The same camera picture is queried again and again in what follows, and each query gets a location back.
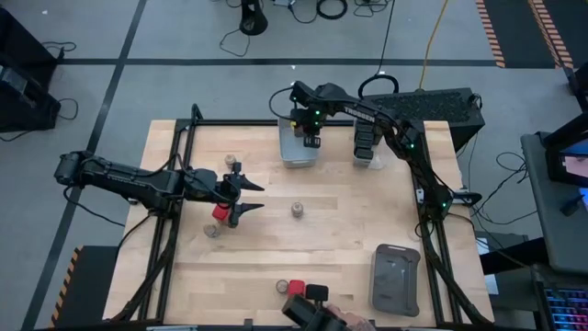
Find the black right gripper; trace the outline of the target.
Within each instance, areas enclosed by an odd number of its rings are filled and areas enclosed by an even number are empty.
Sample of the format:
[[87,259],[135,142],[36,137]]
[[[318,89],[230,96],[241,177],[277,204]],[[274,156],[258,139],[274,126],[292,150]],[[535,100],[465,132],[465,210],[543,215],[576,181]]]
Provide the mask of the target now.
[[319,136],[324,114],[317,109],[311,108],[293,108],[291,110],[291,127],[296,137],[306,136],[304,139],[305,147],[312,147],[312,136],[314,148],[320,148],[321,138]]

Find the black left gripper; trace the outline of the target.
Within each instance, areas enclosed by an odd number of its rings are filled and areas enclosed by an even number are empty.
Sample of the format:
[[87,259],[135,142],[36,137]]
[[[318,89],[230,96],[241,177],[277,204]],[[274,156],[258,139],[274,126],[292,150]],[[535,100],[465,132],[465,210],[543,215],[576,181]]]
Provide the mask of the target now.
[[223,222],[229,228],[236,228],[240,215],[255,209],[263,208],[264,204],[241,203],[241,189],[252,191],[264,191],[265,189],[251,182],[246,175],[240,173],[241,164],[233,165],[228,174],[221,176],[206,168],[193,168],[189,166],[183,169],[184,199],[198,202],[216,204],[227,214],[222,217]]

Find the light grey plastic bin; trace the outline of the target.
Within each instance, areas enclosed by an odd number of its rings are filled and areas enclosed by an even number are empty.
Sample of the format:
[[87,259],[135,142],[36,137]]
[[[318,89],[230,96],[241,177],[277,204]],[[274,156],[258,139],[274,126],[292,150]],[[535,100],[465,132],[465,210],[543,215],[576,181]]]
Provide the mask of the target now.
[[285,168],[315,166],[319,150],[305,147],[303,138],[295,135],[289,121],[278,120],[278,138],[280,157]]

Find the clear plastic bin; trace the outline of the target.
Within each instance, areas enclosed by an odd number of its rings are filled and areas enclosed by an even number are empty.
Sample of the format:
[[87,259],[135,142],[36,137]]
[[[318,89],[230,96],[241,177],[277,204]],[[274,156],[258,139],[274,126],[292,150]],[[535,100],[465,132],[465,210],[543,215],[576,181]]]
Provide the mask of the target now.
[[[357,122],[374,125],[373,123],[368,122],[366,120],[355,119],[354,120],[354,145],[355,145],[355,143],[361,142],[361,141],[355,141],[355,134],[357,133],[357,131],[355,129],[355,125],[356,125]],[[382,133],[382,130],[380,128],[378,128],[378,129],[379,129],[379,133],[377,135],[380,137],[380,140],[379,140],[379,143],[377,144],[377,148],[375,149],[375,151],[373,151],[374,152],[374,158],[373,158],[373,160],[372,160],[372,162],[371,162],[371,164],[370,164],[369,167],[362,167],[362,168],[380,170],[380,169],[382,169],[386,165],[385,160],[383,159],[383,156],[380,154],[380,151],[379,151],[379,145],[380,145],[380,143],[383,140],[383,133]]]

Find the black rectangular handheld object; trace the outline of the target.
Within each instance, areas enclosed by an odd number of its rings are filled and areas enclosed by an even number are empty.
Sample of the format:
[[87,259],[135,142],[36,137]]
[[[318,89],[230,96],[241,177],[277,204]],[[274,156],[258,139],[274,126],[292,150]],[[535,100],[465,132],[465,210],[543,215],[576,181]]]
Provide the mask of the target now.
[[286,300],[281,312],[302,331],[350,331],[343,319],[298,294]]

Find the black perforated box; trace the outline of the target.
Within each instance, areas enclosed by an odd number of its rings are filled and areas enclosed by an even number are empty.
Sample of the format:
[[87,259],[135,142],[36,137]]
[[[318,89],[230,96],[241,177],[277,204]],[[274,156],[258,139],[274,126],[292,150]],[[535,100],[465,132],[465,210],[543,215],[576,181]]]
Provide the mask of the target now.
[[468,87],[371,95],[364,99],[412,123],[444,120],[449,124],[452,137],[460,143],[485,125],[479,95]]

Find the black stand base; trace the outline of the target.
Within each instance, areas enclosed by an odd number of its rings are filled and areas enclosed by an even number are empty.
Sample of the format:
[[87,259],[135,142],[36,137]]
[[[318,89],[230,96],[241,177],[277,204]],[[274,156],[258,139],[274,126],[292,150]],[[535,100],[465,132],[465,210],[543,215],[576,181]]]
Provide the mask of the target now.
[[257,36],[266,31],[268,21],[263,7],[263,0],[241,0],[239,30],[244,35]]

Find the person's hand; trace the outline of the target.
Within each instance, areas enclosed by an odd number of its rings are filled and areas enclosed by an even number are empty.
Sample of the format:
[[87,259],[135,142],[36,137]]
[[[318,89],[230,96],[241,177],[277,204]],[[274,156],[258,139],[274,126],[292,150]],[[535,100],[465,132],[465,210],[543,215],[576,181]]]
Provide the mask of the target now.
[[338,306],[333,304],[328,304],[327,309],[338,318],[344,320],[350,331],[376,331],[376,328],[362,316],[343,312]]

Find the dark grey plastic bin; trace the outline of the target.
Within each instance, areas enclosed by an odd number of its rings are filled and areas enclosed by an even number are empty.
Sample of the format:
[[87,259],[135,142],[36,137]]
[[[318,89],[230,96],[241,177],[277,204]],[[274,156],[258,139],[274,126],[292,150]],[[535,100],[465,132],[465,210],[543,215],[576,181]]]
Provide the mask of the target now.
[[415,317],[417,274],[421,256],[418,251],[390,244],[380,244],[372,255],[369,300],[383,313]]

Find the black mat orange striped edge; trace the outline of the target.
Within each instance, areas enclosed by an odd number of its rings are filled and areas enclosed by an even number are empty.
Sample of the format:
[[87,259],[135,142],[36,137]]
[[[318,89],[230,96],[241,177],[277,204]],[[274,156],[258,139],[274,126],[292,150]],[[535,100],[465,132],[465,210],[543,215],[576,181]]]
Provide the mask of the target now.
[[73,250],[51,315],[50,328],[97,325],[102,321],[117,248],[84,245]]
[[588,63],[588,0],[475,0],[501,68]]

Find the black equipment case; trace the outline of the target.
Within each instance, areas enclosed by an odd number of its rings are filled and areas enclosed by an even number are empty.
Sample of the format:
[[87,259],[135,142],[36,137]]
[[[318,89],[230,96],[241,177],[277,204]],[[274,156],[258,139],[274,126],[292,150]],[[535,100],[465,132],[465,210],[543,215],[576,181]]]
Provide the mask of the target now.
[[0,54],[0,133],[53,129],[60,109],[46,86]]
[[0,65],[17,67],[38,81],[50,79],[57,66],[57,59],[2,6]]

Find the grey desk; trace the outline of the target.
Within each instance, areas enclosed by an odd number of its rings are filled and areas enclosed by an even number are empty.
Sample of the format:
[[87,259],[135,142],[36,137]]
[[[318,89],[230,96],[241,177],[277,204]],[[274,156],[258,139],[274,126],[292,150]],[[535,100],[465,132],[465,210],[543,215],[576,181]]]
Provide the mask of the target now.
[[535,134],[520,138],[551,267],[588,275],[588,209],[583,203],[572,215],[561,208],[581,195],[581,188],[548,177],[545,148]]

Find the black monitor lit screen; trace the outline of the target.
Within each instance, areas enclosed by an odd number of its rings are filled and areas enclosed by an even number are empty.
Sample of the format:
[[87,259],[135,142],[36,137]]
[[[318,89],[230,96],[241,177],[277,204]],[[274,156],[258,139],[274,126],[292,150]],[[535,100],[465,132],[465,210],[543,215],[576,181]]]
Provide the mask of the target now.
[[588,112],[548,134],[542,144],[552,181],[588,188]]

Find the RGB backlit keyboard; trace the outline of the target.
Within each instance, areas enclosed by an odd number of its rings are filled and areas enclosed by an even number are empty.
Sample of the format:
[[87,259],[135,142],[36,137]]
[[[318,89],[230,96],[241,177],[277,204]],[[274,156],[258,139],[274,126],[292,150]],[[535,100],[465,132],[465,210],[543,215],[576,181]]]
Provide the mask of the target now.
[[538,313],[548,331],[588,331],[588,287],[536,285]]

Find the black metal table frame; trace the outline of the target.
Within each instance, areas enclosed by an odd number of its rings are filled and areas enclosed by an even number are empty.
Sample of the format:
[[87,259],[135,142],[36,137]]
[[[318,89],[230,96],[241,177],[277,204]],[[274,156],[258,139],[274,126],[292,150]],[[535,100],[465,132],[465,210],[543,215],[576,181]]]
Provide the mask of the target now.
[[[329,300],[379,326],[433,326],[433,299],[442,315],[452,312],[444,285],[432,289],[426,264],[417,274],[415,317],[384,314],[369,300],[372,255],[380,244],[422,249],[415,234],[418,216],[408,165],[385,144],[380,170],[354,166],[354,130],[335,124],[322,130],[315,166],[285,168],[273,120],[203,120],[193,134],[179,120],[154,120],[142,151],[141,166],[161,165],[173,148],[189,150],[193,167],[225,172],[224,157],[234,154],[243,172],[264,191],[245,191],[242,199],[264,204],[245,213],[234,229],[208,238],[212,206],[183,205],[175,257],[168,273],[153,286],[148,316],[162,313],[167,324],[286,325],[286,300],[278,280],[325,285]],[[304,213],[295,218],[291,205]]]

